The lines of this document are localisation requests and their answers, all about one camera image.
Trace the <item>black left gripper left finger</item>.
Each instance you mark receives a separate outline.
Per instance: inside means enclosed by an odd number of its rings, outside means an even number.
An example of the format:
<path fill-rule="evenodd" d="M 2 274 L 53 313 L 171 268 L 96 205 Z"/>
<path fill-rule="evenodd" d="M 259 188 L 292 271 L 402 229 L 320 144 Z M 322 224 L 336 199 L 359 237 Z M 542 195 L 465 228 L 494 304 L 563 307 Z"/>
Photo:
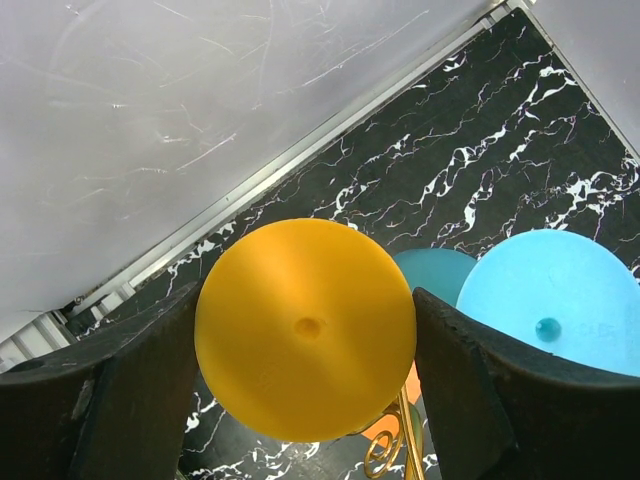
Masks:
<path fill-rule="evenodd" d="M 1 376 L 4 479 L 172 479 L 197 373 L 191 283 Z"/>

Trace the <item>blue wine glass back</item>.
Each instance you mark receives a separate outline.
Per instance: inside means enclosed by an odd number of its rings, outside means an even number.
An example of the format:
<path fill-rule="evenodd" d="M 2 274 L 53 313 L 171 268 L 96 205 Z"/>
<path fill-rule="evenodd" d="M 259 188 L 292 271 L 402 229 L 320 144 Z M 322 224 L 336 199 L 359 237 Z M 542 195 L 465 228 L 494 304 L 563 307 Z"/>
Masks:
<path fill-rule="evenodd" d="M 561 358 L 639 374 L 639 283 L 626 265 L 576 233 L 514 235 L 480 259 L 446 248 L 394 260 L 422 288 L 466 316 Z"/>

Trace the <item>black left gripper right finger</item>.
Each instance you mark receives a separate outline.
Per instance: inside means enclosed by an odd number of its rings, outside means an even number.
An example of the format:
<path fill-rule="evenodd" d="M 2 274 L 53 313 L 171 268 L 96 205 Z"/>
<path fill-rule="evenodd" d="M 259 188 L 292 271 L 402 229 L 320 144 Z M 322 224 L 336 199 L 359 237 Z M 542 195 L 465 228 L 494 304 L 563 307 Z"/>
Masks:
<path fill-rule="evenodd" d="M 444 479 L 636 479 L 639 380 L 562 359 L 413 292 Z"/>

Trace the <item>yellow wine glass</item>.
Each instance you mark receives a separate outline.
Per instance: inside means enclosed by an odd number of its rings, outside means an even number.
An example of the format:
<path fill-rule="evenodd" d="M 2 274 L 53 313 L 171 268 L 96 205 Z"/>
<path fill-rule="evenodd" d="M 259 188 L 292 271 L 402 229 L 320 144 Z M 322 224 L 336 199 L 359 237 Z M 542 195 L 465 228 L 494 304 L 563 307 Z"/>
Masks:
<path fill-rule="evenodd" d="M 215 261 L 198 299 L 204 382 L 252 430 L 322 442 L 370 423 L 416 351 L 409 285 L 385 249 L 329 220 L 277 221 Z"/>

